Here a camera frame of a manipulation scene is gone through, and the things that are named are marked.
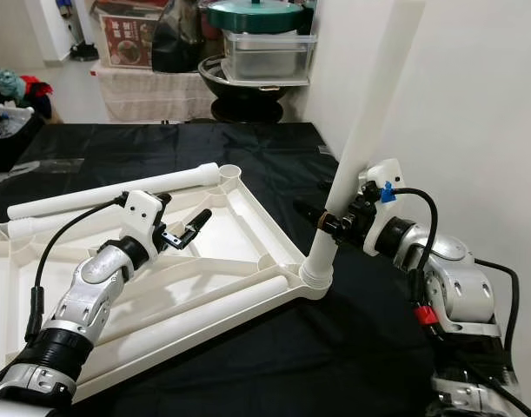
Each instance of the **white pillar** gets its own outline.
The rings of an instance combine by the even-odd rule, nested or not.
[[[358,175],[368,166],[369,158],[381,139],[385,116],[424,8],[425,0],[395,0],[393,3],[371,72],[362,112],[344,146],[325,204],[325,208],[336,216],[348,212],[348,205],[357,193]],[[337,246],[331,236],[317,230],[309,256],[300,268],[304,282],[313,288],[328,287],[333,280],[336,250]]]

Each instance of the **black table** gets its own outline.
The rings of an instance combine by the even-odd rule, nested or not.
[[[311,124],[46,126],[20,162],[83,158],[76,173],[30,172],[0,185],[8,205],[205,162],[234,163],[298,248],[314,230],[292,209],[335,160]],[[390,261],[342,247],[320,301],[295,300],[73,407],[108,416],[410,416],[430,400],[431,350]]]

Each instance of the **white plastic rod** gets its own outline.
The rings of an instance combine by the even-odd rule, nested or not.
[[[325,208],[345,215],[355,198],[358,176],[368,167],[396,91],[404,63],[425,8],[425,0],[395,0],[371,72],[362,112],[348,138]],[[327,288],[333,279],[335,241],[321,230],[300,268],[301,278],[312,288]]]
[[[119,196],[123,191],[141,189],[150,193],[162,193],[174,189],[186,189],[198,185],[215,185],[221,176],[216,163],[205,163],[194,169],[173,172],[171,174],[151,176],[129,182],[108,185],[98,189],[86,189],[77,193],[59,195],[33,202],[25,202],[8,207],[8,217],[11,220],[36,215],[50,215],[68,210],[91,207],[107,202]]]
[[[231,315],[238,314],[260,302],[287,291],[286,278],[278,275],[218,300],[202,304],[184,313],[159,321],[143,331],[97,346],[85,363],[79,384],[128,365],[184,337],[196,334]]]
[[[93,222],[100,215],[120,215],[121,209],[122,208],[118,206],[110,206],[93,214],[90,219]],[[6,223],[8,237],[10,239],[19,239],[21,237],[43,233],[47,230],[57,230],[86,211],[88,210],[74,210],[60,213],[58,215],[24,217],[23,219],[10,220]]]

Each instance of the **white wall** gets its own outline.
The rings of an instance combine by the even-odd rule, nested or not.
[[[302,113],[336,155],[360,108],[386,5],[320,2]],[[441,232],[519,273],[514,364],[531,406],[531,0],[428,3],[374,160],[391,156],[408,186],[437,201]],[[412,197],[406,215],[428,220]],[[504,323],[508,279],[487,273]]]
[[[76,43],[68,25],[79,28],[77,17],[72,21],[64,20],[54,0],[22,0],[35,22],[34,31],[45,61],[62,61],[70,53],[70,47]]]
[[[23,2],[24,0],[0,0],[0,68],[28,69],[44,66]]]

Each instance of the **black cable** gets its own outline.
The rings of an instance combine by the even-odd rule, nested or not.
[[[468,360],[466,360],[461,354],[456,354],[458,359],[461,360],[464,367],[472,373],[473,376],[475,376],[478,380],[481,381],[484,385],[490,387],[493,389],[498,395],[500,395],[502,398],[513,404],[516,408],[518,408],[520,411],[522,411],[527,417],[531,417],[531,409],[524,404],[522,401],[520,401],[518,398],[516,398],[514,395],[512,395],[509,391],[507,391],[500,383],[494,378],[488,378],[486,375],[483,374],[483,372],[480,372],[479,369],[477,369],[474,365],[472,365]]]
[[[78,217],[75,217],[74,219],[66,223],[64,226],[62,226],[60,230],[58,230],[55,233],[55,235],[50,239],[49,243],[47,243],[47,246],[45,247],[45,250],[43,251],[43,254],[41,255],[41,259],[39,260],[39,265],[37,266],[35,283],[33,287],[31,288],[30,318],[28,319],[28,325],[26,327],[25,336],[24,336],[24,339],[26,342],[29,342],[30,340],[32,340],[39,333],[39,329],[41,328],[41,325],[42,325],[44,308],[43,308],[43,287],[41,287],[41,275],[43,274],[43,268],[45,267],[45,262],[47,261],[49,252],[52,249],[52,247],[55,245],[55,242],[58,240],[60,236],[64,234],[64,232],[66,232],[66,230],[68,230],[69,228],[71,228],[76,223],[80,222],[81,220],[85,219],[89,215],[93,215],[97,211],[106,209],[107,207],[112,206],[113,204],[118,204],[118,205],[123,206],[124,203],[126,202],[126,197],[127,197],[127,194],[122,194],[109,202],[105,202],[103,204],[95,206],[91,210],[88,210],[85,213],[80,214]]]
[[[418,266],[416,267],[417,269],[423,271],[423,269],[425,268],[425,264],[428,262],[429,254],[431,253],[431,249],[433,248],[433,244],[435,242],[435,235],[437,233],[437,222],[439,221],[439,215],[437,214],[437,206],[435,206],[435,202],[429,196],[429,194],[420,189],[393,189],[391,190],[391,194],[418,195],[423,200],[425,200],[425,202],[429,206],[429,211],[431,212],[431,225],[429,226],[428,241],[425,244],[425,248],[421,253],[420,261],[418,262]]]
[[[510,275],[511,287],[512,287],[512,302],[510,304],[510,315],[508,316],[507,332],[505,333],[504,349],[507,352],[512,351],[512,340],[514,337],[514,328],[516,327],[516,319],[518,318],[518,308],[520,306],[520,280],[518,274],[511,268],[499,265],[498,263],[492,263],[484,261],[482,259],[475,259],[475,263],[482,265],[483,267],[498,269],[501,272]]]

